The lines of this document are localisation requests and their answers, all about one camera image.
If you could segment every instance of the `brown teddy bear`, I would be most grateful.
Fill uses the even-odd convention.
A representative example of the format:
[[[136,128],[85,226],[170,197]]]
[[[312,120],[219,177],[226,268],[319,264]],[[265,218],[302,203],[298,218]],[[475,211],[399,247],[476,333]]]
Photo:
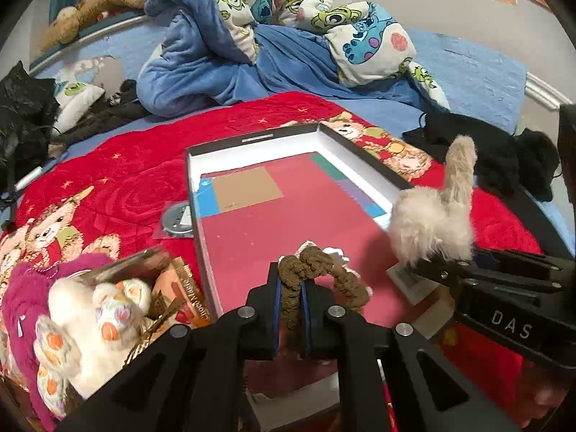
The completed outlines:
[[[56,44],[69,44],[78,33],[98,21],[103,11],[114,11],[122,6],[142,9],[146,0],[82,0],[76,7],[67,6],[58,13],[42,37],[38,55]]]

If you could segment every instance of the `plush toy tail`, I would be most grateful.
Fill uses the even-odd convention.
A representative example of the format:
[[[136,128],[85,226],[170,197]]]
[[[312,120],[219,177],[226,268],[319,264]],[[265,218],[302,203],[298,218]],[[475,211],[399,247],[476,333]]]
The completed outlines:
[[[469,213],[472,205],[472,180],[476,164],[476,148],[469,136],[457,136],[448,148],[444,185],[440,199],[444,206],[463,205]]]

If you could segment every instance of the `blue blanket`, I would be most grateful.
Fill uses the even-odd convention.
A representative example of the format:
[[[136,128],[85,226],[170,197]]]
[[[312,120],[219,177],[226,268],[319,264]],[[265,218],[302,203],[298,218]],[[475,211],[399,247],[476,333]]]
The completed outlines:
[[[138,77],[138,97],[162,117],[194,112],[214,101],[231,105],[284,91],[327,99],[396,100],[422,111],[431,103],[405,77],[349,88],[338,82],[338,68],[324,37],[291,27],[254,24],[255,64],[236,46],[214,0],[149,0],[156,16],[174,11],[159,57]]]

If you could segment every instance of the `brown braided rope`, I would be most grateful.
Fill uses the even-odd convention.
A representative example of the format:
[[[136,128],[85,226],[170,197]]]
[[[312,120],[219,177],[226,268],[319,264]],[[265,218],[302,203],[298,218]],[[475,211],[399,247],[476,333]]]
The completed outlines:
[[[314,279],[327,274],[334,277],[334,287],[345,297],[345,306],[360,311],[370,294],[365,285],[351,271],[335,264],[317,246],[306,247],[300,252],[300,257],[287,255],[278,263],[280,281],[281,317],[289,332],[295,332],[300,327],[300,287],[302,281]]]

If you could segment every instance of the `pink circle print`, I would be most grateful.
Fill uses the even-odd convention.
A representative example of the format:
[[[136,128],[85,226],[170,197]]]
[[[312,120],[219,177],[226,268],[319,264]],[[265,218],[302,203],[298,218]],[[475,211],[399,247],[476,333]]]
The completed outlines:
[[[398,51],[405,51],[408,48],[408,41],[406,38],[397,32],[393,32],[390,36],[392,46]]]

